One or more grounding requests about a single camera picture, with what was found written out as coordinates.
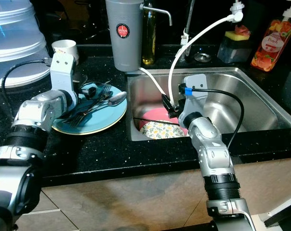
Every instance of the gray cup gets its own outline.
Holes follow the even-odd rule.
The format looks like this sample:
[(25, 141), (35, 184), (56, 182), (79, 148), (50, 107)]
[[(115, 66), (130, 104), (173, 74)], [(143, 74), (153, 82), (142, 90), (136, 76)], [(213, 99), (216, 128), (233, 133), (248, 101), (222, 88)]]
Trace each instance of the gray cup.
[(115, 67), (138, 70), (141, 63), (143, 0), (106, 0)]

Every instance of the stainless steel sink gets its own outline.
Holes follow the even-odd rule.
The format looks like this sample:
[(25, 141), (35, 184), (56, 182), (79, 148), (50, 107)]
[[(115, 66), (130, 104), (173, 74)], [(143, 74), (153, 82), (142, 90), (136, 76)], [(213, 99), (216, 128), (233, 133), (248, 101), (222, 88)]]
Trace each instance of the stainless steel sink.
[[(163, 90), (168, 92), (168, 69), (149, 70)], [(228, 91), (238, 96), (244, 104), (244, 120), (239, 132), (291, 128), (291, 116), (256, 85), (244, 72), (234, 67), (175, 69), (172, 76), (172, 91), (175, 102), (183, 96), (178, 94), (178, 84), (186, 76), (205, 74), (209, 89)], [(138, 131), (138, 120), (147, 111), (163, 107), (161, 94), (152, 80), (143, 72), (126, 73), (129, 109), (127, 124), (132, 141), (149, 140)], [(231, 97), (209, 93), (204, 108), (222, 134), (232, 133), (237, 126), (240, 107)]]

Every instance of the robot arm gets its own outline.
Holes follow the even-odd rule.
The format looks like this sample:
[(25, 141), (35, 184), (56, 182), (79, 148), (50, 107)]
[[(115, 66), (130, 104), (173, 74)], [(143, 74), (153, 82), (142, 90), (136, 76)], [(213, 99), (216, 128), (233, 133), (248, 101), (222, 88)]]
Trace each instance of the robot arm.
[(14, 229), (17, 219), (39, 202), (48, 132), (55, 119), (77, 104), (73, 67), (72, 55), (53, 56), (52, 90), (22, 103), (11, 133), (0, 147), (0, 231)]
[[(186, 77), (184, 82), (189, 88), (207, 88), (204, 74)], [(213, 217), (212, 229), (255, 231), (246, 200), (240, 197), (240, 185), (229, 151), (222, 142), (222, 135), (217, 127), (200, 113), (203, 113), (206, 97), (207, 93), (204, 92), (193, 92), (187, 96), (179, 123), (188, 129), (192, 144), (198, 153), (208, 195), (207, 211), (209, 216)]]

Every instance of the yellow sponge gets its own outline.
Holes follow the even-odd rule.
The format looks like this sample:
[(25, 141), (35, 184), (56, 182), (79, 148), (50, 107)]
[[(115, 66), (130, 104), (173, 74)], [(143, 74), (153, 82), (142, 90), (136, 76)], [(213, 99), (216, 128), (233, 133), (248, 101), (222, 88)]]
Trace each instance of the yellow sponge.
[(237, 34), (235, 34), (234, 31), (226, 31), (225, 36), (227, 38), (234, 40), (234, 41), (248, 40), (250, 38), (249, 35), (247, 35), (247, 36), (246, 35), (237, 35)]

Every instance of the kitchen counter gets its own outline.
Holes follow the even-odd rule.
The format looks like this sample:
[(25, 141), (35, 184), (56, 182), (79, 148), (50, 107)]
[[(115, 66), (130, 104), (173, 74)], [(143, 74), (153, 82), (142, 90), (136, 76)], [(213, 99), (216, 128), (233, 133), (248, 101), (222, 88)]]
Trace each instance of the kitchen counter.
[[(127, 90), (124, 74), (113, 65), (110, 47), (104, 49), (107, 51), (104, 56), (96, 57), (94, 54), (81, 61), (76, 69), (86, 74), (88, 81), (111, 80), (113, 86)], [(146, 68), (170, 68), (173, 55), (170, 52), (158, 58), (155, 65)], [(190, 61), (188, 64), (179, 64), (177, 68), (220, 66), (226, 65), (213, 59), (207, 64)], [(291, 66), (278, 63), (271, 73), (263, 73), (247, 64), (238, 67), (291, 115)], [(24, 87), (8, 89), (14, 113), (23, 101), (50, 87), (50, 78), (46, 77)], [(7, 105), (0, 91), (0, 146), (4, 144), (11, 126), (7, 115)], [(230, 138), (231, 134), (223, 134), (225, 143)], [(112, 127), (92, 135), (72, 136), (52, 130), (45, 153), (47, 162), (43, 186), (199, 168), (197, 152), (189, 137), (130, 141), (126, 116)], [(230, 154), (234, 164), (290, 158), (291, 128), (239, 133), (230, 147)]]

